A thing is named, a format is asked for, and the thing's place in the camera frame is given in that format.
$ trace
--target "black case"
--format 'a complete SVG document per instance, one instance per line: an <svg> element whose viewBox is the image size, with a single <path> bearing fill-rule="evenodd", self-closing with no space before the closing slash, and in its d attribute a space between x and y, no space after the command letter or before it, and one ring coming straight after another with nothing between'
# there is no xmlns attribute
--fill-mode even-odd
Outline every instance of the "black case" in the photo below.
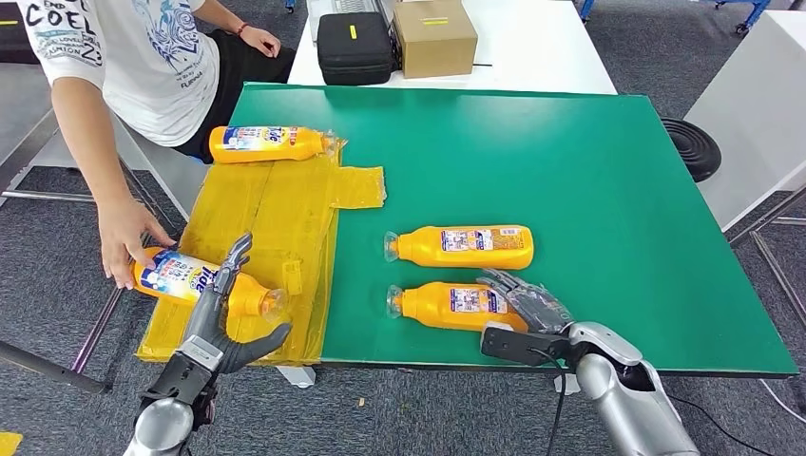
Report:
<svg viewBox="0 0 806 456"><path fill-rule="evenodd" d="M38 64L16 3L0 3L0 63Z"/></svg>
<svg viewBox="0 0 806 456"><path fill-rule="evenodd" d="M395 69L389 29L379 12L322 16L317 53L329 86L383 84Z"/></svg>

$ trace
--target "green board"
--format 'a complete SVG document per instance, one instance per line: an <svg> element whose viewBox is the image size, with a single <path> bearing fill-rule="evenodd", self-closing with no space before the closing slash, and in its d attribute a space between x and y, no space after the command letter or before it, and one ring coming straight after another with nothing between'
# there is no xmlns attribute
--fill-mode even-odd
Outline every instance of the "green board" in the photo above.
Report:
<svg viewBox="0 0 806 456"><path fill-rule="evenodd" d="M382 238L518 223L537 242L518 275L659 370L797 372L645 97L254 84L231 124L333 129L343 164L385 168L385 206L339 214L323 362L506 364L478 333L386 315L392 284L478 271L386 263Z"/></svg>

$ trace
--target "silver robotic arm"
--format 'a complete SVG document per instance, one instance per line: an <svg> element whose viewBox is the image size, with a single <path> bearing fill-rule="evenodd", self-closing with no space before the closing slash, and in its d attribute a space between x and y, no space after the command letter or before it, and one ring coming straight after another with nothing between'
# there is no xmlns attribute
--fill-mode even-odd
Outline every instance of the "silver robotic arm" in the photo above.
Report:
<svg viewBox="0 0 806 456"><path fill-rule="evenodd" d="M212 283L201 292L182 344L143 394L134 436L124 456L181 455L192 432L213 422L218 375L238 371L285 341L291 331L287 323L247 344L226 334L227 300L251 247L251 234L236 240Z"/></svg>
<svg viewBox="0 0 806 456"><path fill-rule="evenodd" d="M485 271L480 283L504 296L529 325L529 333L488 327L482 353L531 366L565 359L580 388L604 421L624 456L699 456L655 368L641 352L608 327L573 322L544 287L509 273Z"/></svg>

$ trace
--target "human hand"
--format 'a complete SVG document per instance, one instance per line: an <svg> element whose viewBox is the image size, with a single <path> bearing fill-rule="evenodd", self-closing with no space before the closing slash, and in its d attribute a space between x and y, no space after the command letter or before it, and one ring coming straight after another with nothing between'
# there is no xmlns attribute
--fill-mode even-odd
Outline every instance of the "human hand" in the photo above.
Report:
<svg viewBox="0 0 806 456"><path fill-rule="evenodd" d="M130 196L98 205L98 231L106 278L114 276L118 288L129 290L134 287L129 255L148 268L155 267L154 260L145 254L141 235L147 232L166 247L176 243L145 206Z"/></svg>
<svg viewBox="0 0 806 456"><path fill-rule="evenodd" d="M240 32L240 39L262 52L266 57L273 59L279 54L279 40L275 35L262 28L246 26Z"/></svg>

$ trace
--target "person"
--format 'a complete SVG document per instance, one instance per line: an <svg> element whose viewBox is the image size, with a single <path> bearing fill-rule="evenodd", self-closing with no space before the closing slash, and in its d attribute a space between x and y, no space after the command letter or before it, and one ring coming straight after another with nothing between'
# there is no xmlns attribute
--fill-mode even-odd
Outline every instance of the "person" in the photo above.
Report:
<svg viewBox="0 0 806 456"><path fill-rule="evenodd" d="M108 110L152 142L211 162L243 81L285 83L295 52L218 0L17 0L67 148L98 208L107 278L131 289L141 234L175 241L131 196ZM218 29L199 33L195 18Z"/></svg>

